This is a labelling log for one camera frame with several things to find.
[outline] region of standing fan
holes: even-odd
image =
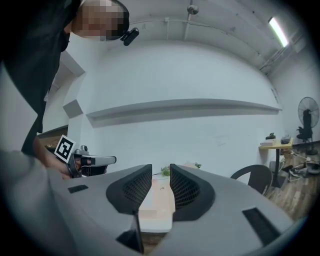
[[[316,101],[311,97],[304,97],[298,106],[298,115],[303,128],[299,126],[299,134],[296,136],[298,139],[303,140],[304,143],[312,139],[312,128],[315,127],[319,121],[319,107]],[[305,151],[307,155],[316,155],[318,151],[315,149],[314,144],[311,144],[311,149]]]

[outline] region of black chair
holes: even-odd
[[[310,110],[307,109],[303,111],[303,128],[299,126],[299,134],[296,136],[298,139],[302,140],[304,143],[307,141],[309,142],[309,139],[312,141],[312,129],[311,129],[311,114]]]
[[[231,179],[237,180],[248,173],[250,173],[248,186],[255,189],[260,194],[265,195],[269,191],[273,181],[271,170],[264,165],[254,164],[238,170],[231,176]]]

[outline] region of white wall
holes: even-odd
[[[173,99],[225,99],[266,106],[215,106],[135,113],[116,125],[94,128],[94,152],[116,156],[109,172],[152,164],[198,162],[202,169],[230,177],[253,164],[269,165],[275,150],[259,152],[271,132],[284,135],[270,81],[253,67],[221,50],[182,42],[149,42],[106,55],[95,77],[87,114],[115,107]]]
[[[230,177],[243,167],[269,166],[275,150],[259,152],[270,132],[282,135],[278,115],[225,115],[112,125],[95,129],[99,154],[117,157],[108,172],[152,164],[200,163],[201,169]]]
[[[53,95],[49,92],[43,115],[44,133],[68,125],[69,117],[63,106],[65,97],[74,78],[73,75],[66,77],[61,87]]]
[[[303,127],[298,116],[302,98],[311,97],[320,107],[320,74],[315,56],[309,48],[293,53],[270,75],[282,105],[284,129],[294,137],[294,144],[302,143],[296,138],[298,127]],[[312,130],[313,140],[320,141],[320,122]]]
[[[277,108],[270,81],[234,55],[201,44],[152,41],[101,61],[90,112],[176,99],[221,99]]]
[[[90,40],[71,33],[66,52],[85,72],[89,72],[95,68],[98,60],[107,50],[105,42]]]

